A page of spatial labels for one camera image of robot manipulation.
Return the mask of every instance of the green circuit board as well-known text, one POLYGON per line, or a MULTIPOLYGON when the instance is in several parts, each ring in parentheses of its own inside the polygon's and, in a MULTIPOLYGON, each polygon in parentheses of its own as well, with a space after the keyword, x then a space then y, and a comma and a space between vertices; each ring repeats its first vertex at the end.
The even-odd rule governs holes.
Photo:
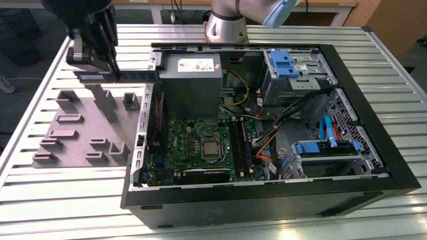
MULTIPOLYGON (((263 181, 264 165, 253 166, 253 173, 236 175, 228 119, 171 120, 168 123, 168 140, 165 169, 219 168, 231 169, 229 182, 263 181), (203 159, 203 139, 220 141, 220 159, 209 162, 203 159)), ((256 138, 255 122, 244 122, 248 139, 256 138)), ((171 174, 161 173, 156 177, 160 185, 172 185, 171 174)))

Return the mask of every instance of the motherboard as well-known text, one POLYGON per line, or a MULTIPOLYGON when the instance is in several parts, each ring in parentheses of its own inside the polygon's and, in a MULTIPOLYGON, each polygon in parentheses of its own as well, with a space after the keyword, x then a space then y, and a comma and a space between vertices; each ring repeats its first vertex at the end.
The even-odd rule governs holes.
POLYGON ((185 174, 192 174, 197 183, 211 183, 225 176, 225 182, 265 180, 264 164, 255 160, 251 145, 244 144, 243 137, 247 143, 257 137, 252 119, 171 120, 167 154, 151 157, 155 169, 151 172, 151 178, 155 179, 152 184, 192 184, 193 180, 177 182, 185 174), (203 175, 211 175, 216 179, 200 180, 199 176, 203 175))

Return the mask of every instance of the cpu socket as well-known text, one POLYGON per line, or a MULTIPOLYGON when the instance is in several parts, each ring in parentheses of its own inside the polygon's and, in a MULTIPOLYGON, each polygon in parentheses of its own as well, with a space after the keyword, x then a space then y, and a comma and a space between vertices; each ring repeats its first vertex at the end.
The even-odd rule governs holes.
POLYGON ((221 160, 223 156, 223 147, 221 147, 221 139, 219 136, 203 136, 200 138, 201 143, 201 159, 213 164, 221 160))

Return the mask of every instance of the metal slotted table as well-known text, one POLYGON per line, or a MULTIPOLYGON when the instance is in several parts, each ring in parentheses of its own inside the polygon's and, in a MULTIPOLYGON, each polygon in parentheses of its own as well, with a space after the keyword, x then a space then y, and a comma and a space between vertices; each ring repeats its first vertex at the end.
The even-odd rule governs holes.
MULTIPOLYGON (((325 218, 149 229, 120 209, 124 167, 31 167, 53 119, 60 90, 88 94, 65 64, 67 39, 0 158, 0 239, 405 239, 427 235, 425 94, 375 34, 359 27, 248 27, 251 43, 332 44, 423 188, 325 218)), ((152 42, 203 42, 201 25, 119 25, 117 63, 144 70, 152 42)), ((112 94, 144 84, 104 84, 112 94)))

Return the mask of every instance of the gray robot arm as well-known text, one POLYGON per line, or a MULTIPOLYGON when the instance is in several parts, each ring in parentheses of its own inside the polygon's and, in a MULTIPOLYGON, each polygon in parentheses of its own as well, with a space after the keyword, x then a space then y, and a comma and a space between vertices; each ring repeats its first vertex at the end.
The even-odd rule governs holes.
POLYGON ((213 0, 205 36, 212 43, 245 42, 245 17, 269 28, 287 20, 301 0, 213 0))

